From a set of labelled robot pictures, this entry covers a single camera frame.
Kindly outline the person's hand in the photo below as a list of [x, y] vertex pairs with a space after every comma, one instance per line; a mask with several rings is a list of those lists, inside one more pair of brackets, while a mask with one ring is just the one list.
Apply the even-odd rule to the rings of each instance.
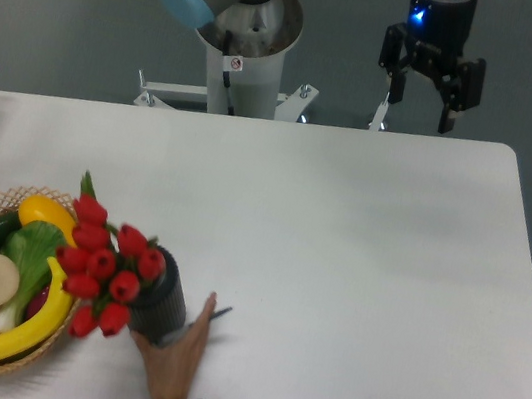
[[156, 347], [141, 333], [130, 333], [143, 358], [150, 399], [188, 399], [206, 349], [216, 295], [209, 295], [186, 333], [168, 346]]

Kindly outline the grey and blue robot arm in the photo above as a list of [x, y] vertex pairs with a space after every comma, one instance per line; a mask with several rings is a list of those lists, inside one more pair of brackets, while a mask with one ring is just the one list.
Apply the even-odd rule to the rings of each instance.
[[[386, 28], [378, 63], [389, 79], [387, 100], [403, 98], [406, 73], [429, 78], [442, 99], [438, 130], [451, 131], [457, 113], [481, 103], [487, 64], [464, 56], [479, 0], [410, 0], [402, 23]], [[300, 38], [298, 0], [160, 0], [220, 56], [285, 54]]]

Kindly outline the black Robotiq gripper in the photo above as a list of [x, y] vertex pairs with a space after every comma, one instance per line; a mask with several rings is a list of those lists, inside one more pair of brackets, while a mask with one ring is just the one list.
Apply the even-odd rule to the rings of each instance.
[[[388, 26], [379, 65], [390, 79], [388, 103], [402, 101], [406, 86], [404, 68], [443, 77], [439, 83], [442, 114], [438, 132], [454, 128], [459, 114], [481, 103], [487, 62], [463, 60], [478, 0], [411, 0], [407, 23]], [[406, 56], [402, 58], [402, 47]]]

